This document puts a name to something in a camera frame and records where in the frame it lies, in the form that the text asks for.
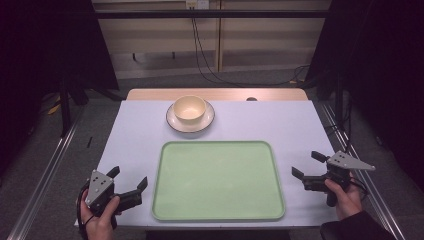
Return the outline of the black curtain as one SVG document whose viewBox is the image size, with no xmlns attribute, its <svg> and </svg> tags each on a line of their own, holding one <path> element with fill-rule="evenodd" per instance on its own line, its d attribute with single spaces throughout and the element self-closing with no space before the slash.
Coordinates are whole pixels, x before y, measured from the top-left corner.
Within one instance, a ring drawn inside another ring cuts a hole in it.
<svg viewBox="0 0 424 240">
<path fill-rule="evenodd" d="M 331 0 L 306 79 L 342 85 L 424 191 L 424 0 Z"/>
<path fill-rule="evenodd" d="M 116 90 L 92 0 L 0 0 L 0 176 L 36 125 L 43 97 Z"/>
</svg>

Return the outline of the wooden post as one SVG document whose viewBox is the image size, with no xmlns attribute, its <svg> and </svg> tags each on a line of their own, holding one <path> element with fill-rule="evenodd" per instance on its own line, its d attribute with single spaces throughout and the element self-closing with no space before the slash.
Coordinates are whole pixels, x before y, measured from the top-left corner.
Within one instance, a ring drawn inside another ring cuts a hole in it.
<svg viewBox="0 0 424 240">
<path fill-rule="evenodd" d="M 215 0 L 214 10 L 221 10 L 221 0 Z M 215 25 L 215 70 L 220 72 L 222 69 L 222 51 L 221 51 L 221 18 L 216 18 Z"/>
</svg>

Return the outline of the person's right hand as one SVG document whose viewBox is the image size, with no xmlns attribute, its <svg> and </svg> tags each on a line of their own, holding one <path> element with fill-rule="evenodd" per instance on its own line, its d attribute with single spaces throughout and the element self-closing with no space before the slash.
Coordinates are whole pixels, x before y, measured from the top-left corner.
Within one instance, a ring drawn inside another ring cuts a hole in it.
<svg viewBox="0 0 424 240">
<path fill-rule="evenodd" d="M 344 220 L 360 213 L 362 208 L 360 191 L 355 185 L 349 185 L 345 190 L 330 179 L 325 180 L 325 185 L 336 195 L 336 214 L 339 220 Z"/>
</svg>

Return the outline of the light green tray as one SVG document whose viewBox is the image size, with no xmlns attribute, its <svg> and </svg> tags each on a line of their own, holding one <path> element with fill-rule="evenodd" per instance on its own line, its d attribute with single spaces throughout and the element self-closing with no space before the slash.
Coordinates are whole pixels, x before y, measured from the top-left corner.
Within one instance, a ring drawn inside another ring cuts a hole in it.
<svg viewBox="0 0 424 240">
<path fill-rule="evenodd" d="M 161 150 L 153 216 L 160 221 L 277 220 L 279 172 L 264 141 L 174 141 Z"/>
</svg>

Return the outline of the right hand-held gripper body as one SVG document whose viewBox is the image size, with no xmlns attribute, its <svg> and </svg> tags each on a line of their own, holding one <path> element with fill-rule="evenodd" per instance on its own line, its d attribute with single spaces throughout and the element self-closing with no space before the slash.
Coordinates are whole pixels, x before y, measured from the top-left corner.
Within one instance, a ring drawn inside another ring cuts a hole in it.
<svg viewBox="0 0 424 240">
<path fill-rule="evenodd" d="M 338 151 L 325 162 L 327 172 L 321 176 L 305 176 L 301 181 L 307 191 L 318 191 L 327 194 L 326 204 L 335 207 L 337 203 L 336 195 L 325 185 L 325 180 L 330 179 L 340 185 L 345 190 L 351 185 L 351 170 L 374 171 L 375 167 L 360 161 L 343 151 Z"/>
</svg>

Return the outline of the aluminium floor rail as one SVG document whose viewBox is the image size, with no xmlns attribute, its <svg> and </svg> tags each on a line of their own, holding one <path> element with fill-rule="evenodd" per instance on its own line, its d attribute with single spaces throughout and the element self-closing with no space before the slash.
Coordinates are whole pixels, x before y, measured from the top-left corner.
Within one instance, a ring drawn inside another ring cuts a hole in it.
<svg viewBox="0 0 424 240">
<path fill-rule="evenodd" d="M 327 120 L 331 124 L 335 124 L 334 131 L 335 131 L 336 138 L 338 140 L 338 146 L 340 147 L 341 150 L 343 150 L 341 145 L 342 143 L 341 134 L 336 129 L 335 110 L 333 110 L 329 104 L 324 104 L 322 106 L 322 109 Z M 350 151 L 347 154 L 355 157 L 356 159 L 359 159 L 359 156 L 352 144 L 351 144 Z M 369 200 L 382 226 L 387 231 L 389 231 L 397 240 L 405 240 L 405 237 L 402 231 L 400 230 L 400 227 L 397 221 L 395 220 L 388 205 L 383 200 L 382 195 L 377 189 L 375 183 L 372 181 L 369 173 L 366 172 L 365 170 L 351 170 L 350 173 L 354 176 L 353 181 L 359 184 L 360 186 L 364 187 L 368 191 L 368 194 L 366 196 L 362 194 L 362 197 L 365 197 L 366 199 Z"/>
<path fill-rule="evenodd" d="M 74 134 L 84 111 L 84 107 L 80 107 L 76 111 L 76 116 L 73 122 L 71 123 L 69 129 L 65 132 L 65 135 L 60 138 L 55 151 L 50 157 L 49 163 L 41 176 L 41 179 L 38 181 L 35 190 L 32 192 L 31 197 L 19 215 L 19 218 L 17 219 L 10 234 L 7 237 L 7 240 L 25 240 L 27 237 L 35 217 L 44 201 L 46 192 L 53 181 L 53 178 L 67 152 L 71 141 L 73 140 Z"/>
</svg>

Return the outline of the cream bowl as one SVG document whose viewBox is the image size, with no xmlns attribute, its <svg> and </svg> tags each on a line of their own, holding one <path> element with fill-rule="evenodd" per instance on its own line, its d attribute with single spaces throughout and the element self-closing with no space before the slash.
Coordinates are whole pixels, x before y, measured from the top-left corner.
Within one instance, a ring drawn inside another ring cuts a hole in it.
<svg viewBox="0 0 424 240">
<path fill-rule="evenodd" d="M 195 121 L 206 112 L 206 102 L 198 96 L 186 95 L 174 102 L 172 110 L 179 120 Z"/>
</svg>

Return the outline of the cream plate with dark rim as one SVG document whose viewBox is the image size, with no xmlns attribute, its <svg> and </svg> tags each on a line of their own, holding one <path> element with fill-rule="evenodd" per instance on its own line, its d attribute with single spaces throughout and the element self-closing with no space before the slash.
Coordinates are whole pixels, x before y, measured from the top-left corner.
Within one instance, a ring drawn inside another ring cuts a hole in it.
<svg viewBox="0 0 424 240">
<path fill-rule="evenodd" d="M 179 120 L 177 116 L 173 113 L 173 106 L 170 106 L 166 113 L 166 121 L 168 125 L 182 133 L 195 133 L 208 128 L 215 118 L 215 110 L 213 106 L 206 102 L 206 111 L 200 120 L 196 123 L 185 123 L 182 120 Z"/>
</svg>

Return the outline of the wooden table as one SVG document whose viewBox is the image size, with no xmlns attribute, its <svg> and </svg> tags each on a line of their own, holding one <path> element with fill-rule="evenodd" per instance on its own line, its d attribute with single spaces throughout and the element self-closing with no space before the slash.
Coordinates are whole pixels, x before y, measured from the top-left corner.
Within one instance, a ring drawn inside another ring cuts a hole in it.
<svg viewBox="0 0 424 240">
<path fill-rule="evenodd" d="M 146 88 L 132 89 L 127 100 L 177 100 L 185 95 L 196 95 L 212 101 L 307 101 L 304 90 L 298 88 Z"/>
</svg>

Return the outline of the person's left hand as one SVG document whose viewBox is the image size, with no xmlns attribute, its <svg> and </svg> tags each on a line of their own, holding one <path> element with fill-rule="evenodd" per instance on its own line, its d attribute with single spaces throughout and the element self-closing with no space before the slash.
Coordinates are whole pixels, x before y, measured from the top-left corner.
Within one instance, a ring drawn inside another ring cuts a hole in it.
<svg viewBox="0 0 424 240">
<path fill-rule="evenodd" d="M 85 225 L 88 240 L 114 240 L 114 229 L 111 219 L 115 215 L 120 198 L 118 196 L 113 197 L 106 206 L 103 214 L 100 217 L 96 217 L 91 213 L 85 203 L 87 195 L 88 191 L 85 190 L 80 201 L 80 215 Z"/>
</svg>

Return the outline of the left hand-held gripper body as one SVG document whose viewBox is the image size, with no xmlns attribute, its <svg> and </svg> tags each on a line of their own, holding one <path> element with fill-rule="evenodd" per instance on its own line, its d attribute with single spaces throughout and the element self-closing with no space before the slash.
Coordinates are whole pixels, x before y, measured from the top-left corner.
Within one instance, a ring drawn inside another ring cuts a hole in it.
<svg viewBox="0 0 424 240">
<path fill-rule="evenodd" d="M 109 201 L 115 196 L 120 198 L 116 212 L 123 212 L 142 204 L 142 192 L 135 189 L 118 194 L 115 192 L 114 178 L 110 178 L 107 174 L 94 170 L 89 180 L 88 195 L 85 199 L 85 203 L 90 211 L 95 216 L 100 217 Z"/>
</svg>

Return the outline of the black horizontal bar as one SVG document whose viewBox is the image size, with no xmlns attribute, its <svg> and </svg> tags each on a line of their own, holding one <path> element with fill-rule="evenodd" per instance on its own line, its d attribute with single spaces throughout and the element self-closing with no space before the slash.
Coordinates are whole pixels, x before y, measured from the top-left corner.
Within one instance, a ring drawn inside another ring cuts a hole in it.
<svg viewBox="0 0 424 240">
<path fill-rule="evenodd" d="M 147 10 L 95 12 L 98 19 L 154 18 L 326 18 L 328 10 Z"/>
</svg>

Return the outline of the white wall socket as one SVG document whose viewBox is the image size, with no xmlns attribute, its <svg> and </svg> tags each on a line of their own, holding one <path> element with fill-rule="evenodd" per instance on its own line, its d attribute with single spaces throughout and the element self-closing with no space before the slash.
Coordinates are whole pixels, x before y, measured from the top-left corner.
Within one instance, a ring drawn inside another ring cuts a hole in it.
<svg viewBox="0 0 424 240">
<path fill-rule="evenodd" d="M 208 10 L 210 8 L 209 0 L 185 0 L 188 10 Z"/>
</svg>

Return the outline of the black metal stand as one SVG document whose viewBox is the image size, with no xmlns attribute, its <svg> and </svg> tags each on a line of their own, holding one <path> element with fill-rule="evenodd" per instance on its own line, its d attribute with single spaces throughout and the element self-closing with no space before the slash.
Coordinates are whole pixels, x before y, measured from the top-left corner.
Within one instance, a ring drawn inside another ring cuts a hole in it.
<svg viewBox="0 0 424 240">
<path fill-rule="evenodd" d="M 343 152 L 348 153 L 351 148 L 351 102 L 345 100 L 344 78 L 340 74 L 337 74 L 335 88 L 335 123 L 341 134 Z"/>
<path fill-rule="evenodd" d="M 65 137 L 71 127 L 69 95 L 68 95 L 65 79 L 62 79 L 60 81 L 60 106 L 61 106 L 61 116 L 62 116 L 61 136 Z"/>
</svg>

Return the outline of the white table mat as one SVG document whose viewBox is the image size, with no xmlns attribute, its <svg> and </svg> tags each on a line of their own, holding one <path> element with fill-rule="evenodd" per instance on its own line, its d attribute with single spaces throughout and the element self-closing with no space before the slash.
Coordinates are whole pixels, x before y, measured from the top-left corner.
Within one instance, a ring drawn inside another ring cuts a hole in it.
<svg viewBox="0 0 424 240">
<path fill-rule="evenodd" d="M 120 227 L 168 229 L 264 229 L 319 226 L 337 219 L 322 193 L 306 191 L 291 175 L 296 167 L 308 175 L 321 175 L 324 164 L 313 160 L 313 151 L 331 155 L 334 150 L 310 101 L 213 101 L 215 118 L 197 133 L 180 133 L 166 121 L 169 101 L 125 101 L 121 104 L 98 170 L 119 166 L 115 189 L 127 192 L 143 179 L 148 187 L 140 206 L 117 217 Z M 286 210 L 274 221 L 164 222 L 152 215 L 153 189 L 162 146 L 177 140 L 262 140 L 274 152 Z"/>
</svg>

